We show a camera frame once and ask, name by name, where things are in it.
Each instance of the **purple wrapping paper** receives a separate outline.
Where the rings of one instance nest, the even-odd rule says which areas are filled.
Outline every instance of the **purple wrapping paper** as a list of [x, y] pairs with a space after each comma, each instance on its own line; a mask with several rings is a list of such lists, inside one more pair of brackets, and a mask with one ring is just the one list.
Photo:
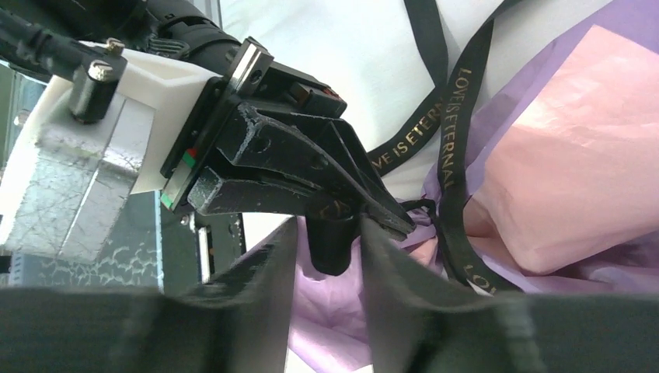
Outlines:
[[[469, 192], [483, 181], [487, 156], [514, 120], [539, 94], [585, 33], [599, 25], [659, 53], [659, 4], [656, 0], [614, 0], [554, 40], [533, 58], [472, 119], [467, 170]], [[436, 165], [428, 173], [423, 195], [439, 200]], [[412, 214], [418, 224], [401, 249], [434, 237], [426, 216]], [[361, 302], [361, 258], [353, 243], [352, 263], [340, 277], [325, 277], [309, 259], [305, 223], [300, 233], [290, 348], [317, 372], [350, 372], [370, 364]], [[486, 264], [522, 287], [536, 292], [659, 291], [659, 232], [619, 245], [549, 276], [526, 277], [491, 258]]]

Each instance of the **white surface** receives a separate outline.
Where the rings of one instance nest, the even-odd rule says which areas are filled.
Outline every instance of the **white surface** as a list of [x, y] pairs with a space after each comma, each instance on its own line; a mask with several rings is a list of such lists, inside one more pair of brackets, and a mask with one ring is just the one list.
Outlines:
[[[611, 0], [528, 0], [497, 20], [479, 105], [547, 43]], [[438, 0], [450, 63], [502, 0]], [[224, 29], [261, 42], [276, 61], [314, 75], [348, 102], [343, 118], [370, 150], [388, 140], [432, 89], [403, 0], [221, 0]], [[439, 141], [385, 178], [394, 197], [420, 196]], [[285, 217], [245, 214], [248, 247]]]

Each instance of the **black ribbon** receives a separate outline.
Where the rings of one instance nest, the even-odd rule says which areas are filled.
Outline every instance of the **black ribbon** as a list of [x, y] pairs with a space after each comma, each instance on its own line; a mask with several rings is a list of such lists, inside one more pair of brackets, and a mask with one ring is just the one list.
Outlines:
[[[485, 75], [494, 19], [521, 0], [504, 0], [467, 43], [450, 77], [448, 52], [441, 18], [435, 0], [405, 0], [407, 15], [421, 59], [435, 88], [414, 110], [413, 115], [392, 139], [369, 153], [375, 168], [384, 176], [412, 158], [437, 131], [441, 135], [437, 177], [441, 188], [439, 215], [434, 206], [429, 215], [438, 231], [444, 265], [449, 278], [465, 286], [474, 284], [494, 294], [499, 290], [519, 290], [492, 271], [472, 248], [465, 232], [463, 210], [469, 199], [465, 175], [465, 154], [471, 116]], [[408, 134], [416, 136], [415, 146], [406, 144]], [[397, 157], [384, 154], [406, 144], [408, 152]]]

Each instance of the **green led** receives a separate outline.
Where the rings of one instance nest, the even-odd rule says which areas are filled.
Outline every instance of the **green led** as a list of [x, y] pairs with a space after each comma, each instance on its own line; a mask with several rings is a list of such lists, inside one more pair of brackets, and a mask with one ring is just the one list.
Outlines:
[[184, 162], [188, 167], [193, 168], [193, 167], [194, 167], [194, 163], [195, 163], [196, 161], [194, 160], [194, 158], [192, 157], [192, 155], [190, 155], [189, 152], [186, 152], [185, 154], [183, 154], [183, 162]]
[[171, 209], [171, 208], [172, 208], [172, 205], [174, 204], [174, 203], [172, 202], [172, 200], [170, 200], [169, 197], [167, 197], [167, 194], [162, 194], [162, 195], [160, 196], [160, 202], [162, 202], [162, 204], [164, 204], [165, 207], [167, 207], [167, 208], [169, 208], [169, 209]]

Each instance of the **silver screw head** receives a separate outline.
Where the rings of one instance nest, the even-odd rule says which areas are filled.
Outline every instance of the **silver screw head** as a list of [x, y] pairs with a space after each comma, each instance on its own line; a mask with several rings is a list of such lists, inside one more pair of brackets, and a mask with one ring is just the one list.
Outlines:
[[97, 82], [107, 82], [112, 77], [112, 66], [101, 60], [92, 61], [89, 64], [87, 74]]
[[27, 123], [27, 118], [30, 117], [30, 111], [29, 110], [20, 110], [18, 114], [14, 117], [14, 125], [23, 128], [25, 123]]
[[115, 56], [121, 56], [126, 48], [126, 44], [122, 43], [121, 40], [110, 37], [106, 40], [105, 49], [114, 54]]

